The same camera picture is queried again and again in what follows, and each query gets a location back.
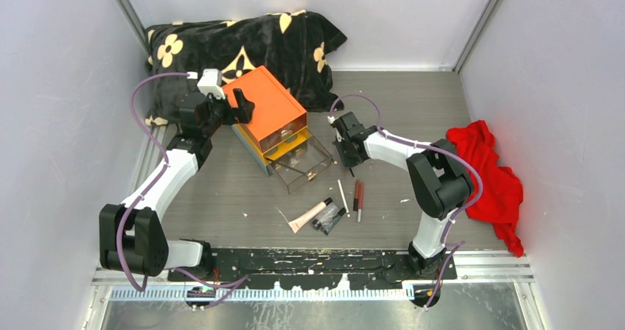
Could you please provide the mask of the orange drawer organizer box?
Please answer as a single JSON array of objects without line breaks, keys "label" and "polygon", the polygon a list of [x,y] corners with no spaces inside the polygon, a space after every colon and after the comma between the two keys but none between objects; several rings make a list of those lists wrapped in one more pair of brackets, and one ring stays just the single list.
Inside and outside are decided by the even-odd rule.
[{"label": "orange drawer organizer box", "polygon": [[264,66],[223,86],[233,106],[236,89],[254,103],[254,109],[249,123],[232,129],[264,173],[271,175],[272,161],[297,150],[310,137],[307,111]]}]

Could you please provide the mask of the clear bottom drawer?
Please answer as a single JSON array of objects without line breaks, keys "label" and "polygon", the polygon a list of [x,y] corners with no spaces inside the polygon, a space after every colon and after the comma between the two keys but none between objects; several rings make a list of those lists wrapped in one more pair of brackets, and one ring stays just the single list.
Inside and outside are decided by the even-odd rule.
[{"label": "clear bottom drawer", "polygon": [[289,194],[315,180],[332,163],[332,155],[308,129],[287,138],[264,159]]}]

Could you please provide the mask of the white makeup pencil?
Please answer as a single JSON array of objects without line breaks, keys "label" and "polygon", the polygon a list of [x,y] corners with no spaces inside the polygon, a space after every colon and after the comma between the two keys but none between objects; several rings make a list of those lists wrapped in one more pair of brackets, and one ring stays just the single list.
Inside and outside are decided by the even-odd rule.
[{"label": "white makeup pencil", "polygon": [[341,194],[341,199],[342,199],[342,202],[343,202],[343,207],[344,207],[344,208],[345,208],[345,210],[346,210],[346,215],[347,215],[347,217],[351,217],[351,215],[350,215],[350,210],[349,210],[349,206],[348,206],[348,203],[347,203],[347,199],[346,199],[346,195],[345,195],[345,192],[344,192],[344,189],[343,189],[343,184],[342,184],[342,182],[341,182],[341,179],[337,179],[337,184],[338,184],[339,192],[340,192],[340,194]]}]

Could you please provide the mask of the black mascara tube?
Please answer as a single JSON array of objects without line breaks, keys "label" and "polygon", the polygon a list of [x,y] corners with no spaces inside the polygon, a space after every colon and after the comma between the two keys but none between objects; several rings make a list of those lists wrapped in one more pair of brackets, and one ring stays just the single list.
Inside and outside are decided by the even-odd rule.
[{"label": "black mascara tube", "polygon": [[321,226],[321,230],[323,231],[323,233],[325,235],[329,235],[332,229],[338,224],[338,222],[342,219],[345,213],[346,209],[341,208],[336,214],[332,216],[332,218],[328,222],[325,222]]}]

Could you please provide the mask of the clear black makeup bottle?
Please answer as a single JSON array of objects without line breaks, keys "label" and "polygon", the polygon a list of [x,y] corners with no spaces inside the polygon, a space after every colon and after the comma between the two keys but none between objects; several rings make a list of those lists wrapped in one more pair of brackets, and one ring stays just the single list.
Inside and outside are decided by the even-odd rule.
[{"label": "clear black makeup bottle", "polygon": [[325,228],[332,221],[332,218],[338,213],[339,208],[336,204],[330,203],[326,206],[316,217],[313,218],[311,222],[311,226],[320,230],[321,228]]}]

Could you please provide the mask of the pink makeup tube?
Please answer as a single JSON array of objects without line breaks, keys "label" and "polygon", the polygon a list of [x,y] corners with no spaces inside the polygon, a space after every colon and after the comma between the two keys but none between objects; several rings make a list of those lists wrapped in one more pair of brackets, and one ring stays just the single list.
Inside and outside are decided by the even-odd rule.
[{"label": "pink makeup tube", "polygon": [[305,226],[309,221],[311,221],[314,217],[320,214],[328,205],[333,202],[331,197],[328,197],[325,200],[322,200],[317,205],[313,206],[311,209],[306,211],[300,217],[295,218],[294,220],[289,221],[288,225],[293,231],[293,233],[297,234],[298,231]]}]

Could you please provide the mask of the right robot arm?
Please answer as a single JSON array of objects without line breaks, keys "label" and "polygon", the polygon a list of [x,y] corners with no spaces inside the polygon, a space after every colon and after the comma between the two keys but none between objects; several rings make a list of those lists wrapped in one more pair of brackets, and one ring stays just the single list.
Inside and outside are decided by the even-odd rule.
[{"label": "right robot arm", "polygon": [[377,126],[365,127],[352,112],[331,116],[328,122],[346,168],[371,159],[409,174],[422,215],[408,246],[406,263],[417,278],[429,278],[446,254],[445,242],[455,216],[475,191],[467,165],[445,139],[424,143],[396,136]]}]

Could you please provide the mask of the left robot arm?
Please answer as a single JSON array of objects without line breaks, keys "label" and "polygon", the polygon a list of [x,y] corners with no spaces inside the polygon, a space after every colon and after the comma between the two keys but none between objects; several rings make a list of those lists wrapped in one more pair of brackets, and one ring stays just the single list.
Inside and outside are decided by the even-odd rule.
[{"label": "left robot arm", "polygon": [[194,239],[169,240],[161,221],[173,198],[208,158],[216,130],[249,123],[254,108],[240,88],[223,98],[199,91],[182,98],[178,131],[160,167],[131,196],[118,205],[105,205],[99,213],[102,267],[150,277],[163,270],[178,270],[199,281],[212,276],[211,245]]}]

